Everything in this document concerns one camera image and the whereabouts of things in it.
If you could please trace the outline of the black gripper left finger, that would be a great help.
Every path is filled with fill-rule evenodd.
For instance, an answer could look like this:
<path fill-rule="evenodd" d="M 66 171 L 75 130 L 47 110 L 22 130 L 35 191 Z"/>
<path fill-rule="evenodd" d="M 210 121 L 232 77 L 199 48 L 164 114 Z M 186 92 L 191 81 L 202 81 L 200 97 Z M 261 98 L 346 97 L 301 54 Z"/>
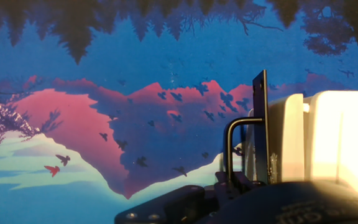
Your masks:
<path fill-rule="evenodd" d="M 115 224 L 205 224 L 220 208 L 218 186 L 225 186 L 225 172 L 215 173 L 217 182 L 202 187 L 185 185 L 132 207 L 114 218 Z"/>

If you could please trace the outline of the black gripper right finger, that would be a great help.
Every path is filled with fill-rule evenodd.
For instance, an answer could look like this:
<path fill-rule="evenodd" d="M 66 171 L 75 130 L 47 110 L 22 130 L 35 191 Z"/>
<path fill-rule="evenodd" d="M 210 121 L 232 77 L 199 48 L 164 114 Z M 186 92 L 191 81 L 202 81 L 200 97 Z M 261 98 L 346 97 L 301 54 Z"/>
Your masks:
<path fill-rule="evenodd" d="M 242 172 L 234 172 L 234 185 L 241 194 L 262 186 L 258 180 L 249 180 Z"/>

